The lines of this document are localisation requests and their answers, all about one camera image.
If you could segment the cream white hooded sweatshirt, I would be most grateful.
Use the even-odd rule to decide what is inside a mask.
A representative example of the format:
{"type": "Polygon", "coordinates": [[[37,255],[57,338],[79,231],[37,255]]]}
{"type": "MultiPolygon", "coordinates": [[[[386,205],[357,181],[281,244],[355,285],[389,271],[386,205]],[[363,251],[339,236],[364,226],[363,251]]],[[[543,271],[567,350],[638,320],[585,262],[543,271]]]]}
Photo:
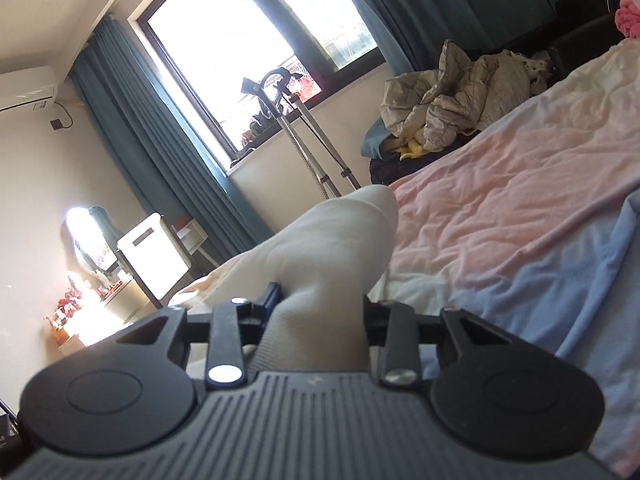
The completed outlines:
{"type": "Polygon", "coordinates": [[[248,355],[248,376],[266,370],[362,372],[370,366],[363,299],[390,263],[397,226],[392,190],[365,186],[314,206],[169,303],[208,313],[234,297],[256,300],[276,282],[283,298],[248,355]]]}

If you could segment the white air purifier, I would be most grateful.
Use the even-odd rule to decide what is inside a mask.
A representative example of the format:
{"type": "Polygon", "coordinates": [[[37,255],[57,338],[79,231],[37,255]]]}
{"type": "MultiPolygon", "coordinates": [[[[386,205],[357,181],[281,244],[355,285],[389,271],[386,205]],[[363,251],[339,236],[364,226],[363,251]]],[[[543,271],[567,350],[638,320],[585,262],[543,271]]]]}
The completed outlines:
{"type": "Polygon", "coordinates": [[[168,304],[192,259],[177,234],[153,212],[116,243],[117,253],[155,307],[168,304]]]}

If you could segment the teal curtain left of window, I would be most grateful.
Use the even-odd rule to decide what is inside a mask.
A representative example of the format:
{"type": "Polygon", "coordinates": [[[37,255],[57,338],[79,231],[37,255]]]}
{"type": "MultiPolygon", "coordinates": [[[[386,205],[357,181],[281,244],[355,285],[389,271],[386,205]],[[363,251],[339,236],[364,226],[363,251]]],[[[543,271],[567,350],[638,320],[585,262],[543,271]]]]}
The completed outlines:
{"type": "Polygon", "coordinates": [[[146,212],[196,220],[219,263],[272,232],[209,154],[190,122],[125,34],[104,16],[70,71],[114,163],[146,212]]]}

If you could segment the teal curtain of window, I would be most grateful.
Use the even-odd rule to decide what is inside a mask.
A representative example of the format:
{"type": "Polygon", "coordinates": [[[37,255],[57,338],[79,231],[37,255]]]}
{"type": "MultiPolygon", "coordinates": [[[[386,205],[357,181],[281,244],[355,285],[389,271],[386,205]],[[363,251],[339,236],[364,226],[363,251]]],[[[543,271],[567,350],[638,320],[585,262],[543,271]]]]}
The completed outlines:
{"type": "Polygon", "coordinates": [[[442,44],[489,52],[549,23],[556,0],[352,0],[395,75],[429,70],[442,44]]]}
{"type": "Polygon", "coordinates": [[[146,212],[196,220],[219,263],[272,232],[209,154],[190,122],[125,34],[104,16],[70,71],[114,163],[146,212]]]}

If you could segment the yellow plush toy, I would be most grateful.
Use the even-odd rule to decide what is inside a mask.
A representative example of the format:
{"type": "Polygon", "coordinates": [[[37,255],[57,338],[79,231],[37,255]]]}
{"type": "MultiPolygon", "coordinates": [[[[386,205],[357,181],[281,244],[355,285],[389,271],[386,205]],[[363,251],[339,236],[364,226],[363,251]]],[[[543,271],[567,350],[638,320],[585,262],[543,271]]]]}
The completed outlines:
{"type": "Polygon", "coordinates": [[[428,154],[428,151],[416,139],[398,139],[393,136],[382,143],[381,151],[396,154],[401,162],[421,158],[428,154]]]}

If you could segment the grey crumpled quilt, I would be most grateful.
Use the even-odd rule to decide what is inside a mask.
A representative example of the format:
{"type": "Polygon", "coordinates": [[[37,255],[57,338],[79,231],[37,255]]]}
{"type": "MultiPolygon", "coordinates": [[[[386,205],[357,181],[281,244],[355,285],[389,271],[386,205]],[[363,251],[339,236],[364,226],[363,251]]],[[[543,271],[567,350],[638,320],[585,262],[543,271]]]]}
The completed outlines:
{"type": "Polygon", "coordinates": [[[550,76],[546,58],[503,50],[472,60],[447,40],[434,70],[404,73],[386,81],[382,123],[390,136],[416,139],[428,154],[440,153],[458,136],[485,130],[544,92],[550,76]]]}

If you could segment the dark framed window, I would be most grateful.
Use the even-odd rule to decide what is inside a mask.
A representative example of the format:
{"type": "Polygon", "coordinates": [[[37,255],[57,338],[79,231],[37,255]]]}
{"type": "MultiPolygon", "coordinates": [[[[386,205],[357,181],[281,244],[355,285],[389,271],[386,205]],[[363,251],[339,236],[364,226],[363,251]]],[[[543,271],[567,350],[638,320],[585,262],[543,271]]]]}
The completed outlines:
{"type": "Polygon", "coordinates": [[[313,107],[383,62],[352,0],[151,0],[137,23],[231,160],[278,130],[243,79],[285,68],[313,107]]]}

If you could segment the teal curtain right of window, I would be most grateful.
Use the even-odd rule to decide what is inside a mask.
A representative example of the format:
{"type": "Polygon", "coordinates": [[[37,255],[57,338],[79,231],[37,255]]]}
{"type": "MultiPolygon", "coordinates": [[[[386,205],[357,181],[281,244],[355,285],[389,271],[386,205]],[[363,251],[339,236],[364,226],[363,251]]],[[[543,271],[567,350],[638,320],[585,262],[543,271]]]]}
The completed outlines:
{"type": "Polygon", "coordinates": [[[556,0],[352,0],[395,75],[429,70],[442,44],[489,52],[549,23],[556,0]]]}

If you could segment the pink fluffy garment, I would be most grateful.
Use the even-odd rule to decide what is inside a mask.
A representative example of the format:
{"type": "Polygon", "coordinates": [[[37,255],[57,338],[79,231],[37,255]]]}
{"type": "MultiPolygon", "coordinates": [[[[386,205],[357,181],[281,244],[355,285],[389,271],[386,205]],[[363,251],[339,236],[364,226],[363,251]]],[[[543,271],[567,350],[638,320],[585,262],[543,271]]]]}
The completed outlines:
{"type": "Polygon", "coordinates": [[[616,28],[625,38],[640,38],[640,10],[634,0],[622,0],[614,16],[616,28]]]}

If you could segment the white wall air conditioner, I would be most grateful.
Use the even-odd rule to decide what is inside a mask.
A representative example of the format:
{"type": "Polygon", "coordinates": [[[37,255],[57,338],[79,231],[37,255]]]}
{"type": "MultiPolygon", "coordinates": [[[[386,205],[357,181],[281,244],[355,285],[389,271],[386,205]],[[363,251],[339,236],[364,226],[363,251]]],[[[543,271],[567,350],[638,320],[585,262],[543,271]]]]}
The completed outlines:
{"type": "Polygon", "coordinates": [[[14,70],[0,77],[2,114],[45,110],[57,95],[58,81],[50,66],[14,70]]]}

